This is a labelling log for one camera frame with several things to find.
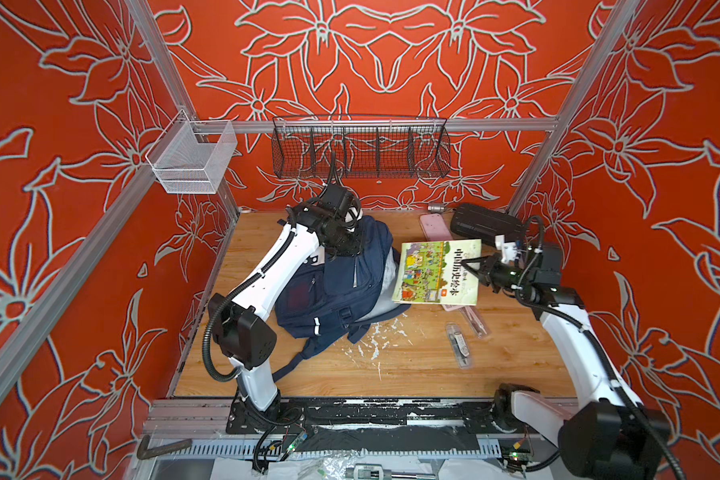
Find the book cover illustration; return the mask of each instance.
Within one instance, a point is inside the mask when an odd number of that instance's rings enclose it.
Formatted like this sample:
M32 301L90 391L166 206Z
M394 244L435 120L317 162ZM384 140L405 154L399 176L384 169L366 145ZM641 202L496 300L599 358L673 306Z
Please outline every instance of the book cover illustration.
M480 256L480 249L480 240L403 244L392 300L477 305L478 278L467 272L461 261Z

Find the navy blue backpack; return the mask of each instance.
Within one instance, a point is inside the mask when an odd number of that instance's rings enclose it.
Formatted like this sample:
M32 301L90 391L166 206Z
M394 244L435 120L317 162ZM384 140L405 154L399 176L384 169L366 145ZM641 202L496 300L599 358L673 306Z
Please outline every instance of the navy blue backpack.
M277 324L294 338L307 338L304 349L272 377L277 382L306 360L347 335L357 343L372 323L390 320L410 305L393 303L400 253L383 222L364 216L358 222L362 252L302 264L275 302Z

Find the children's picture book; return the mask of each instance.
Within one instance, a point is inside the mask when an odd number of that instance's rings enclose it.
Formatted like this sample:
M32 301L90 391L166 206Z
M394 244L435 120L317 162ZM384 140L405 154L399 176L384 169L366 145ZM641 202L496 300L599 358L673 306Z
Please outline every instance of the children's picture book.
M461 261L479 257L480 248L480 240L403 244L392 300L397 303L477 305L478 278L467 272Z

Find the scratched table surface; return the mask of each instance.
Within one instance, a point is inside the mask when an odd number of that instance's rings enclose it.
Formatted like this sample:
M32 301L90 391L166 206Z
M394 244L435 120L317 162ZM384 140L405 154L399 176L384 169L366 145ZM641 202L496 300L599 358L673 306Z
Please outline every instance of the scratched table surface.
M422 212L366 212L389 225L394 245L425 240L419 225ZM450 224L450 215L446 223ZM242 282L266 254L282 228L282 213L243 214L214 287L227 294ZM575 396L563 360L552 339L533 314L515 300L480 287L478 308L491 334L479 340L458 311L440 305L412 305L397 318L373 325L359 343L346 338L323 353L303 361L277 385L284 396L442 396L492 397L502 382L532 386L545 396ZM219 383L202 365L200 344L207 314L182 370L176 396L232 396L234 382ZM473 366L462 370L454 358L445 332L450 322L464 333ZM277 325L270 357L272 370L287 364L301 351L304 339L294 339ZM221 372L229 361L212 343L212 358Z

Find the red wall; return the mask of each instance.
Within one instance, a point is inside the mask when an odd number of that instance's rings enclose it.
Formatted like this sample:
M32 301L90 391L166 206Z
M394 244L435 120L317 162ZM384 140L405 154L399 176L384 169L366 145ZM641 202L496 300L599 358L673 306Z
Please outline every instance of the red wall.
M201 118L371 113L555 116L614 2L150 0ZM239 205L279 210L316 184L272 176L265 135L240 136ZM366 207L505 206L541 132L456 134L453 172L346 180Z
M0 347L176 110L121 0L0 2ZM229 220L151 187L0 407L0 477L119 476Z
M642 3L529 213L688 478L720 478L720 2Z

